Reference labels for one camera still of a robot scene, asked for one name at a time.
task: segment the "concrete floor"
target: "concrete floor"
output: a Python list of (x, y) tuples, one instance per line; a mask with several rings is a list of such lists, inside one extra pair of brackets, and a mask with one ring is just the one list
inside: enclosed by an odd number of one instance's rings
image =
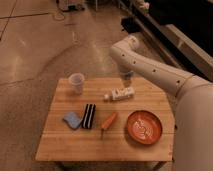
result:
[[(0, 1), (0, 18), (11, 14), (15, 0)], [(116, 6), (72, 11), (63, 19), (53, 0), (17, 0), (0, 42), (0, 170), (59, 170), (35, 161), (35, 153), (59, 78), (74, 72), (117, 77), (109, 47), (124, 38)], [(8, 19), (0, 19), (0, 34)], [(141, 34), (139, 53), (162, 61)], [(70, 170), (147, 170), (143, 163), (73, 163)], [(170, 164), (162, 170), (170, 170)]]

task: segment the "table leg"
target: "table leg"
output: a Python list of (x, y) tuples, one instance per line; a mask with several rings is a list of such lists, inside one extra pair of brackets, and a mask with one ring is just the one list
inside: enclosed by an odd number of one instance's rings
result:
[(122, 7), (121, 2), (120, 2), (120, 0), (118, 0), (118, 8), (121, 9), (121, 7)]
[(95, 11), (98, 11), (98, 0), (95, 0)]
[(163, 167), (164, 164), (166, 164), (166, 162), (164, 162), (164, 161), (158, 162), (158, 163), (155, 165), (155, 167), (153, 168), (153, 171), (159, 170), (161, 167)]
[(55, 164), (62, 170), (62, 171), (68, 171), (68, 168), (63, 165), (62, 162), (55, 162)]

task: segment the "paper cup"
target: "paper cup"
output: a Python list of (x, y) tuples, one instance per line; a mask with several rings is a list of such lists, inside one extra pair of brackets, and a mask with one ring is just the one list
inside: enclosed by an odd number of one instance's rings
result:
[(68, 78), (68, 81), (76, 94), (83, 93), (84, 80), (84, 75), (81, 73), (74, 73)]

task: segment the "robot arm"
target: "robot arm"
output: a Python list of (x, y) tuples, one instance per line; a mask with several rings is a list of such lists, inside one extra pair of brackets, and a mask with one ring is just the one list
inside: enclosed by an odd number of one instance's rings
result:
[(120, 73), (128, 76), (131, 70), (162, 88), (167, 93), (180, 98), (188, 89), (210, 84), (192, 73), (148, 59), (134, 52), (139, 47), (135, 36), (128, 36), (115, 43), (110, 49), (110, 56), (117, 62)]

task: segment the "table top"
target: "table top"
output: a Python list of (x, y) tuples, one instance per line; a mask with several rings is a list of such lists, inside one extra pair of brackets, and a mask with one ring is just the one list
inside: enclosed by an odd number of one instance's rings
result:
[[(85, 81), (84, 92), (76, 95), (67, 79), (60, 79), (36, 154), (38, 161), (171, 161), (174, 117), (163, 90), (143, 78), (133, 78), (135, 96), (104, 102), (103, 95), (123, 88), (120, 78)], [(86, 104), (96, 104), (91, 130), (72, 130), (63, 121), (69, 111), (83, 117)], [(135, 110), (148, 110), (162, 122), (163, 134), (154, 145), (134, 141), (126, 131), (127, 117)], [(118, 117), (101, 135), (101, 123), (112, 112)]]

